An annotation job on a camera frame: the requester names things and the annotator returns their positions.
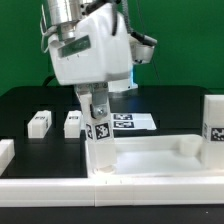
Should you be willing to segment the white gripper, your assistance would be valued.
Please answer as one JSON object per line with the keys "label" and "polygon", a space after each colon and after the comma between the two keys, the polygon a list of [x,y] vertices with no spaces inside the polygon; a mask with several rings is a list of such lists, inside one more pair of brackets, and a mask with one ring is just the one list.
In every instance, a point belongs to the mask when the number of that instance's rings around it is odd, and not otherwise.
{"label": "white gripper", "polygon": [[108,81],[127,79],[132,70],[129,38],[123,16],[117,14],[117,32],[112,35],[112,5],[100,7],[79,22],[75,39],[48,39],[54,72],[61,85],[74,87],[84,115],[102,119],[108,114]]}

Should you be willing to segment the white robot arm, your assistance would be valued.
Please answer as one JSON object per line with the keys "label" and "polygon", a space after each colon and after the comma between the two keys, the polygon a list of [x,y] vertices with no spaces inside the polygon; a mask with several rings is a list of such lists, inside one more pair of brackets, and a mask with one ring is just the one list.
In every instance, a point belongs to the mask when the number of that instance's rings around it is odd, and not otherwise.
{"label": "white robot arm", "polygon": [[109,113],[108,83],[126,80],[135,64],[151,61],[157,40],[130,27],[127,0],[42,0],[42,50],[58,82],[92,95],[95,119]]}

